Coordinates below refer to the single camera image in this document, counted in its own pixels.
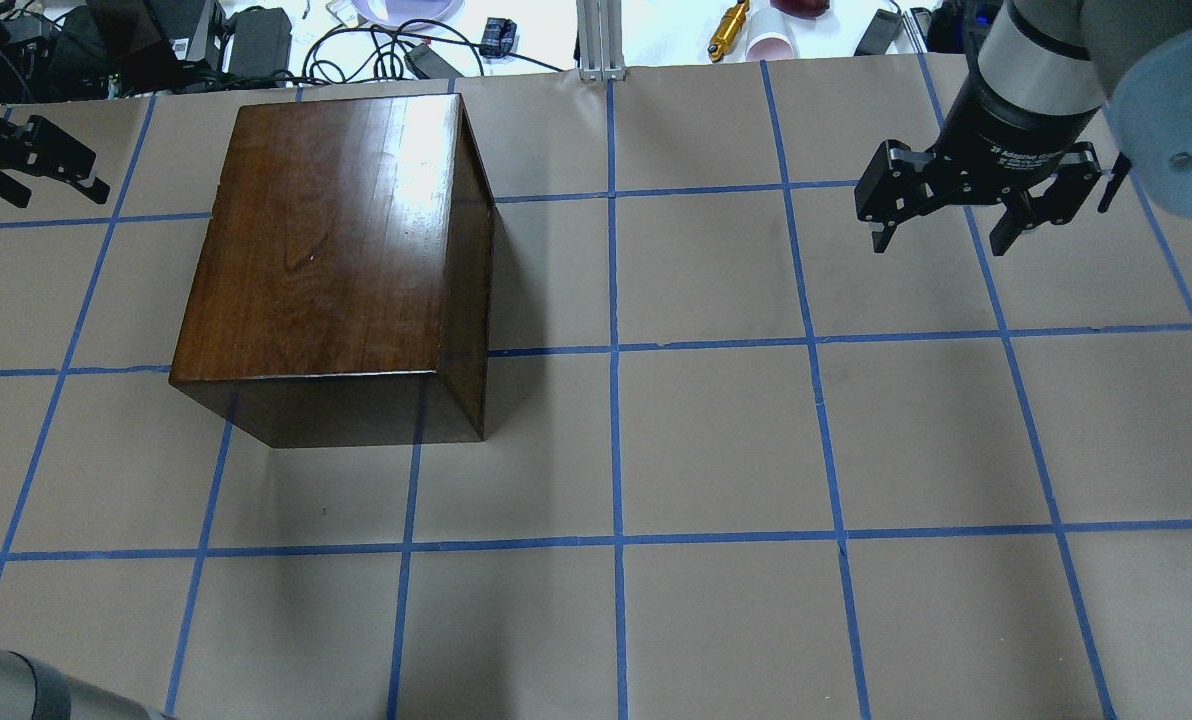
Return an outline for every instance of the blue tape line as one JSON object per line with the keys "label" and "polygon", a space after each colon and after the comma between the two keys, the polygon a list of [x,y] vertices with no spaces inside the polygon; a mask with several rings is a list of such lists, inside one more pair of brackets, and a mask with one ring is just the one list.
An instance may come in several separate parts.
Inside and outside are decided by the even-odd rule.
{"label": "blue tape line", "polygon": [[1166,323],[1160,325],[1109,325],[1105,328],[1032,328],[1008,329],[1011,337],[1063,337],[1091,336],[1091,334],[1141,334],[1141,333],[1191,333],[1187,323]]}
{"label": "blue tape line", "polygon": [[765,192],[783,190],[782,184],[715,184],[704,187],[660,187],[647,190],[620,190],[619,197],[664,197],[664,195],[727,195],[730,192]]}
{"label": "blue tape line", "polygon": [[819,436],[822,443],[822,461],[828,477],[828,496],[832,498],[832,527],[837,542],[837,560],[840,570],[842,600],[844,602],[844,614],[846,614],[846,629],[849,634],[849,653],[853,662],[855,689],[858,694],[858,712],[862,720],[871,720],[871,700],[867,694],[867,671],[862,660],[862,638],[858,634],[858,613],[853,598],[853,575],[849,570],[849,538],[846,523],[844,523],[844,511],[840,507],[840,488],[837,479],[836,454],[832,448],[832,432],[828,428],[828,410],[822,395],[822,375],[819,365],[819,350],[817,350],[817,335],[814,334],[814,316],[811,315],[811,300],[805,286],[805,268],[801,263],[801,240],[796,225],[796,209],[791,201],[791,182],[789,182],[787,169],[787,147],[783,143],[783,128],[780,123],[778,101],[774,97],[774,82],[769,76],[769,63],[760,61],[760,81],[765,85],[765,100],[769,105],[769,118],[774,129],[774,147],[778,151],[778,174],[783,184],[783,210],[787,215],[787,234],[791,243],[791,268],[796,275],[797,299],[801,304],[801,322],[805,324],[805,336],[808,355],[811,355],[811,383],[814,386],[814,405],[817,420],[819,420]]}
{"label": "blue tape line", "polygon": [[1191,520],[1104,520],[1101,523],[1066,523],[1068,533],[1128,533],[1151,530],[1192,530]]}
{"label": "blue tape line", "polygon": [[[1112,325],[1104,328],[1025,328],[1008,329],[1011,337],[1080,337],[1099,336],[1099,334],[1146,334],[1146,333],[1192,333],[1191,323],[1166,323],[1159,325]],[[820,336],[817,345],[842,343],[879,343],[879,342],[925,342],[998,339],[1000,331],[946,331],[946,333],[862,333],[839,334],[839,336]],[[746,340],[699,340],[679,342],[633,342],[619,346],[619,352],[658,352],[658,350],[718,350],[727,347],[784,347],[808,342],[803,337],[760,337]],[[557,347],[505,347],[490,350],[490,356],[547,356],[547,355],[604,355],[610,352],[608,345],[571,345]],[[69,375],[103,375],[126,373],[168,373],[169,365],[130,365],[126,368],[103,368],[103,366],[85,366],[70,368]],[[10,368],[0,370],[0,378],[56,375],[51,368]]]}
{"label": "blue tape line", "polygon": [[39,378],[57,373],[57,370],[51,368],[0,370],[0,378]]}
{"label": "blue tape line", "polygon": [[1157,217],[1155,217],[1155,210],[1151,209],[1151,201],[1148,201],[1148,193],[1143,188],[1143,184],[1140,181],[1137,173],[1130,172],[1130,182],[1134,184],[1134,191],[1140,195],[1140,204],[1143,205],[1143,213],[1148,218],[1148,224],[1151,225],[1151,232],[1155,234],[1157,238],[1157,244],[1160,246],[1160,254],[1165,255],[1166,263],[1169,265],[1169,272],[1173,274],[1173,279],[1178,284],[1178,292],[1182,293],[1182,302],[1187,305],[1187,314],[1191,314],[1192,319],[1192,294],[1191,290],[1187,288],[1187,281],[1182,277],[1182,269],[1178,266],[1175,256],[1173,256],[1173,250],[1169,249],[1169,241],[1166,238],[1165,230],[1160,226]]}
{"label": "blue tape line", "polygon": [[149,550],[44,550],[11,552],[7,561],[69,561],[69,560],[168,560],[194,557],[190,548]]}
{"label": "blue tape line", "polygon": [[[167,213],[167,215],[130,215],[128,218],[116,218],[116,224],[128,225],[136,223],[172,223],[176,221],[207,221],[211,213]],[[74,225],[103,225],[110,224],[111,218],[74,218],[56,221],[14,221],[0,223],[0,231],[6,229],[24,228],[58,228]]]}
{"label": "blue tape line", "polygon": [[836,530],[765,530],[752,533],[663,533],[627,536],[625,544],[743,544],[834,541]]}
{"label": "blue tape line", "polygon": [[62,221],[15,221],[0,223],[0,231],[12,231],[20,228],[62,228],[72,225],[106,225],[111,218],[75,218]]}
{"label": "blue tape line", "polygon": [[858,181],[801,181],[801,182],[788,182],[787,187],[791,190],[811,190],[821,187],[853,187]]}
{"label": "blue tape line", "polygon": [[602,355],[608,345],[575,345],[565,347],[514,347],[508,350],[490,350],[490,356],[540,356],[540,355]]}
{"label": "blue tape line", "polygon": [[[1177,520],[1103,520],[1093,523],[1063,523],[1067,533],[1132,533],[1192,530],[1192,519]],[[849,529],[853,539],[925,539],[973,536],[1044,536],[1053,525],[957,525],[929,528]],[[375,544],[299,544],[299,546],[211,547],[206,557],[305,557],[305,555],[391,555],[405,552],[499,552],[535,548],[662,546],[662,544],[768,544],[834,542],[836,530],[764,530],[747,533],[651,533],[627,536],[538,536],[488,539],[486,541],[430,541]],[[74,560],[167,560],[195,557],[194,548],[153,550],[51,550],[11,552],[6,561]]]}
{"label": "blue tape line", "polygon": [[[1098,336],[1098,334],[1135,334],[1135,333],[1192,333],[1191,323],[1167,323],[1159,325],[1112,325],[1104,328],[1028,328],[1011,329],[1011,337],[1051,337],[1051,336]],[[944,340],[981,340],[1000,337],[999,329],[983,331],[944,331],[944,333],[862,333],[838,334],[838,336],[819,336],[817,345],[871,343],[871,342],[925,342]],[[632,342],[619,346],[619,352],[657,352],[657,350],[712,350],[724,347],[776,347],[796,346],[808,342],[803,337],[760,337],[746,340],[696,340],[679,342]],[[540,356],[540,355],[600,355],[610,352],[606,345],[575,345],[558,347],[510,347],[490,350],[490,356]]]}
{"label": "blue tape line", "polygon": [[414,519],[418,515],[418,477],[423,457],[423,424],[427,421],[427,386],[418,395],[418,415],[414,421],[414,442],[409,451],[409,491],[405,496],[405,529],[401,544],[401,577],[396,583],[396,616],[391,633],[391,675],[387,679],[386,719],[396,720],[401,707],[401,660],[405,647],[405,616],[409,610],[409,569],[412,560]]}
{"label": "blue tape line", "polygon": [[130,215],[128,218],[120,218],[119,222],[123,225],[130,223],[172,223],[175,221],[207,221],[212,217],[212,213],[164,213],[164,215]]}
{"label": "blue tape line", "polygon": [[514,201],[564,201],[564,200],[596,200],[606,199],[609,197],[609,192],[561,192],[555,193],[555,195],[507,195],[507,197],[495,197],[495,201],[499,205],[509,205]]}
{"label": "blue tape line", "polygon": [[[929,100],[930,105],[933,106],[935,118],[938,119],[939,128],[942,128],[944,123],[943,107],[939,105],[938,94],[935,92],[935,79],[929,72],[929,64],[925,63],[925,56],[917,55],[915,60],[919,61],[921,76],[925,77],[925,91],[929,92]],[[1028,389],[1024,381],[1022,381],[1018,356],[1016,348],[1013,348],[1013,340],[1008,331],[1004,309],[1000,306],[1000,296],[997,292],[995,279],[992,277],[992,266],[988,263],[988,256],[986,256],[983,237],[979,232],[977,223],[974,222],[974,215],[970,209],[963,207],[963,211],[966,211],[966,224],[970,228],[970,236],[974,238],[974,254],[977,256],[979,268],[983,273],[983,283],[986,283],[988,297],[992,300],[992,312],[995,315],[1000,331],[1000,345],[1004,346],[1004,355],[1006,355],[1008,364],[1008,374],[1013,379],[1013,387],[1018,396],[1018,409],[1022,410],[1022,421],[1024,421],[1028,428],[1028,439],[1031,443],[1031,454],[1036,464],[1036,474],[1039,476],[1039,485],[1045,495],[1045,505],[1049,509],[1049,521],[1053,526],[1054,539],[1058,542],[1058,555],[1061,555],[1063,563],[1063,573],[1067,577],[1068,591],[1072,595],[1072,606],[1076,612],[1076,625],[1080,626],[1081,639],[1085,643],[1085,653],[1089,657],[1089,670],[1094,675],[1094,688],[1098,691],[1098,700],[1103,707],[1104,719],[1115,720],[1116,710],[1112,706],[1111,693],[1107,689],[1107,679],[1103,675],[1103,664],[1099,660],[1098,646],[1094,644],[1094,632],[1089,627],[1089,615],[1085,610],[1085,597],[1081,594],[1080,579],[1076,578],[1076,565],[1072,561],[1070,547],[1068,547],[1067,534],[1063,530],[1062,514],[1058,511],[1058,501],[1054,496],[1054,486],[1049,478],[1049,465],[1045,461],[1044,448],[1039,446],[1039,433],[1036,430],[1031,401],[1028,398]]]}
{"label": "blue tape line", "polygon": [[404,552],[399,542],[366,544],[283,544],[283,546],[263,547],[211,547],[209,557],[305,557],[305,555],[385,555],[385,553]]}
{"label": "blue tape line", "polygon": [[222,488],[222,476],[226,470],[226,451],[231,447],[231,423],[224,421],[222,439],[218,441],[218,457],[213,464],[213,479],[209,483],[209,497],[204,505],[204,520],[200,521],[200,538],[193,553],[192,581],[188,583],[188,600],[184,606],[184,623],[179,625],[179,643],[174,650],[174,669],[170,670],[170,689],[166,694],[164,712],[174,715],[174,706],[179,700],[179,682],[184,678],[184,660],[188,653],[188,638],[192,635],[192,619],[195,615],[195,601],[200,591],[200,575],[204,573],[204,560],[209,548],[209,534],[213,532],[213,514],[218,507],[218,491]]}
{"label": "blue tape line", "polygon": [[412,544],[414,552],[495,552],[541,547],[610,547],[614,536],[547,536],[491,539],[491,541],[433,541]]}
{"label": "blue tape line", "polygon": [[975,536],[1044,536],[1053,525],[963,525],[952,528],[875,528],[849,530],[849,539],[919,539]]}
{"label": "blue tape line", "polygon": [[1000,337],[999,331],[948,331],[948,333],[873,333],[838,334],[815,339],[819,345],[867,343],[867,342],[925,342],[931,340],[979,340]]}
{"label": "blue tape line", "polygon": [[[786,187],[791,190],[811,190],[824,187],[853,187],[857,181],[806,181],[788,182]],[[712,184],[699,187],[650,187],[641,190],[614,190],[597,192],[560,192],[553,195],[505,195],[496,197],[499,204],[513,204],[514,201],[564,201],[564,200],[595,200],[601,197],[666,197],[666,195],[725,195],[730,192],[764,192],[783,190],[783,184]]]}
{"label": "blue tape line", "polygon": [[129,375],[134,373],[168,374],[169,365],[130,365],[128,368],[72,368],[69,375]]}
{"label": "blue tape line", "polygon": [[609,215],[606,229],[609,243],[609,430],[610,480],[614,521],[614,652],[617,676],[617,716],[627,720],[627,573],[623,567],[623,423],[619,411],[617,330],[617,128],[614,114],[614,81],[606,81],[606,168]]}
{"label": "blue tape line", "polygon": [[634,342],[619,346],[619,352],[657,352],[657,350],[722,350],[728,347],[786,347],[800,346],[807,341],[803,337],[764,337],[752,340],[718,340],[684,342]]}
{"label": "blue tape line", "polygon": [[17,530],[19,530],[19,523],[23,521],[23,510],[26,507],[27,496],[32,492],[32,484],[35,482],[35,471],[41,465],[41,454],[44,449],[44,443],[46,437],[49,437],[49,426],[52,423],[52,416],[58,410],[58,398],[62,396],[62,386],[67,381],[67,370],[72,367],[72,358],[76,354],[76,345],[80,342],[80,331],[85,324],[85,315],[89,312],[89,304],[94,299],[94,290],[98,287],[98,275],[103,273],[103,260],[107,257],[107,249],[111,247],[112,234],[116,231],[116,219],[120,218],[122,206],[125,205],[125,195],[129,193],[129,184],[134,180],[134,169],[138,167],[138,157],[143,151],[143,142],[147,139],[148,128],[153,124],[153,113],[156,110],[156,97],[151,97],[151,100],[147,103],[147,110],[143,114],[143,128],[139,128],[138,141],[134,143],[134,154],[130,155],[129,167],[125,169],[125,179],[122,181],[120,194],[116,197],[116,205],[112,207],[112,215],[108,219],[107,231],[103,236],[103,246],[98,249],[98,259],[94,260],[94,269],[89,274],[89,286],[85,288],[85,298],[80,304],[80,314],[76,315],[76,324],[72,328],[72,340],[67,342],[67,352],[62,356],[62,366],[58,372],[57,381],[52,384],[52,395],[49,396],[49,405],[46,408],[46,415],[41,423],[41,433],[37,436],[37,443],[32,449],[32,460],[27,463],[26,474],[23,478],[23,488],[19,489],[19,497],[14,504],[14,514],[10,516],[10,527],[5,532],[5,542],[1,544],[1,559],[0,559],[0,586],[1,586],[1,575],[5,573],[5,557],[10,552],[10,547],[14,544],[14,536]]}

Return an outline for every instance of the red object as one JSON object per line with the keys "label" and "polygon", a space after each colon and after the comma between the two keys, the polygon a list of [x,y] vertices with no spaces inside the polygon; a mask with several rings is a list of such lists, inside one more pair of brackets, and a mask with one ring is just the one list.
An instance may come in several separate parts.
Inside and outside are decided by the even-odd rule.
{"label": "red object", "polygon": [[814,19],[832,8],[832,0],[771,0],[770,5],[793,18]]}

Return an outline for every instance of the brass cylinder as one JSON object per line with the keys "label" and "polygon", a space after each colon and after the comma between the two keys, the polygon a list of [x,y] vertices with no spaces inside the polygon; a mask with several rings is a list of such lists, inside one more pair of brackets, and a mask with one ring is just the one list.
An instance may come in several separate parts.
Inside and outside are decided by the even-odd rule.
{"label": "brass cylinder", "polygon": [[738,41],[738,33],[747,23],[747,6],[749,0],[738,0],[738,4],[733,8],[726,10],[724,17],[720,18],[716,32],[712,33],[710,45],[707,46],[707,56],[712,63],[719,63],[720,58],[724,58],[725,55],[730,54],[730,49],[733,49],[734,41]]}

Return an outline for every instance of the white table surface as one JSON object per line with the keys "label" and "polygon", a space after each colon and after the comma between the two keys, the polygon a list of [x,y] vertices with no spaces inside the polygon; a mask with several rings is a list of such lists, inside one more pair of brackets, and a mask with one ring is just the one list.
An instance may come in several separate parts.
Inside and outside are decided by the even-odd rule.
{"label": "white table surface", "polygon": [[[76,0],[48,4],[46,13],[57,17],[80,5]],[[266,8],[285,8],[294,24],[294,44],[290,54],[290,69],[298,73],[308,49],[317,38],[335,27],[337,20],[325,10],[325,1],[312,0],[311,12],[303,18],[308,0],[224,0],[226,13],[249,8],[253,5]],[[725,10],[732,0],[623,0],[623,60],[634,66],[701,66],[707,60],[707,41],[715,31]],[[755,0],[753,10],[769,5],[769,0]],[[902,0],[904,10],[913,6],[936,6],[938,0]],[[853,55],[867,24],[876,10],[889,10],[884,0],[834,0],[832,10],[814,20],[788,18],[801,58],[837,58]],[[490,17],[513,18],[519,25],[517,52],[546,61],[555,67],[573,68],[575,38],[578,27],[577,4],[572,0],[462,0],[459,8],[445,19],[458,27],[472,42],[480,41],[485,20]],[[432,35],[453,37],[439,27],[430,27]],[[335,61],[350,73],[372,51],[367,36],[344,36],[328,41],[321,57]],[[741,61],[743,42],[725,58],[727,63]],[[477,73],[471,50],[454,45],[436,45],[442,58],[449,61],[464,74]],[[890,52],[911,52],[907,37],[899,35]],[[523,60],[496,60],[485,64],[485,73],[524,74],[546,72]]]}

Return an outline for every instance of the wooden box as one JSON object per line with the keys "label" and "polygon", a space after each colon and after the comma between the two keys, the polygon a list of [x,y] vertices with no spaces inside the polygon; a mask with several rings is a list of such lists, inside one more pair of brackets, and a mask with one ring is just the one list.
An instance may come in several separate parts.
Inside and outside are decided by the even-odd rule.
{"label": "wooden box", "polygon": [[271,447],[483,439],[492,215],[457,95],[241,108],[172,386]]}

